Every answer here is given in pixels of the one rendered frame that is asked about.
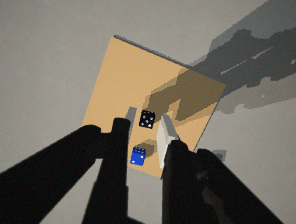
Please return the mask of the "black die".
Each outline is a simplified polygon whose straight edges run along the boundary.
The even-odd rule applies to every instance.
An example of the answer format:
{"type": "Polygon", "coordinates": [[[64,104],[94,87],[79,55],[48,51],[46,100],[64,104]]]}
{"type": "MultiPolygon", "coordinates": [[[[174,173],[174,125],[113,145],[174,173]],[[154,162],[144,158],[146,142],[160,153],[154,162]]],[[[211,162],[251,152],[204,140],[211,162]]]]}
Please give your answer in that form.
{"type": "Polygon", "coordinates": [[[154,112],[142,110],[140,120],[139,120],[139,126],[152,129],[154,120],[155,120],[154,112]]]}

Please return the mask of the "tan square mat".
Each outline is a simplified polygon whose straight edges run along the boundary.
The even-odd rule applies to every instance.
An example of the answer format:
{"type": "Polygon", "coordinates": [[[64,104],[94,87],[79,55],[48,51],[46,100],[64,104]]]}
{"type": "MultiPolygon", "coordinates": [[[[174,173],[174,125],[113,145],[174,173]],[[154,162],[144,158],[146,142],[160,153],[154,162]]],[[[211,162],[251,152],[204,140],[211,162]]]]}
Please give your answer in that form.
{"type": "Polygon", "coordinates": [[[169,115],[182,142],[193,152],[226,85],[110,38],[83,122],[102,133],[112,130],[114,118],[136,115],[128,144],[127,166],[161,178],[157,132],[162,114],[169,115]],[[154,112],[153,128],[139,126],[142,110],[154,112]],[[146,149],[143,166],[130,164],[133,147],[146,149]]]}

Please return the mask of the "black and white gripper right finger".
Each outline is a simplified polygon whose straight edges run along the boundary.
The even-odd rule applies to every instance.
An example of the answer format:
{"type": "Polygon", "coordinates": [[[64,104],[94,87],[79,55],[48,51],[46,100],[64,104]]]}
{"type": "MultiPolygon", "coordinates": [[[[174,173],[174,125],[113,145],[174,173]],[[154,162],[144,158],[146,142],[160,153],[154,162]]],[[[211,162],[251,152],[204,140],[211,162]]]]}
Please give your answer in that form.
{"type": "Polygon", "coordinates": [[[162,224],[284,224],[214,153],[190,151],[169,115],[156,138],[162,224]]]}

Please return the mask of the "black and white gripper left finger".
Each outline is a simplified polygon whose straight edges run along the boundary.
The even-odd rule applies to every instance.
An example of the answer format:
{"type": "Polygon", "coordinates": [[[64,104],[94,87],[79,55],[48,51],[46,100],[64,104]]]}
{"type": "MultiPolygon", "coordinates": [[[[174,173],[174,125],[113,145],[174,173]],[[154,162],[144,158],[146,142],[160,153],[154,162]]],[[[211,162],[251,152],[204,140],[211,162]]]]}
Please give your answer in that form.
{"type": "Polygon", "coordinates": [[[0,173],[0,224],[39,224],[96,159],[102,163],[81,224],[127,224],[128,144],[136,110],[130,106],[125,118],[114,118],[109,133],[84,125],[0,173]]]}

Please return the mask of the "blue die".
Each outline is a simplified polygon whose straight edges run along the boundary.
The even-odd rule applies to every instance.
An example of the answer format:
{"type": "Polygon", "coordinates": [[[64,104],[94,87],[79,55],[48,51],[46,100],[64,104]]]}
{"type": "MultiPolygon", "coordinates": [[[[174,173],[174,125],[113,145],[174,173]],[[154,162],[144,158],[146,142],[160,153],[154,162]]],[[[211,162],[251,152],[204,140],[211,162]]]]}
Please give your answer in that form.
{"type": "Polygon", "coordinates": [[[146,149],[133,147],[130,164],[143,166],[146,155],[146,149]]]}

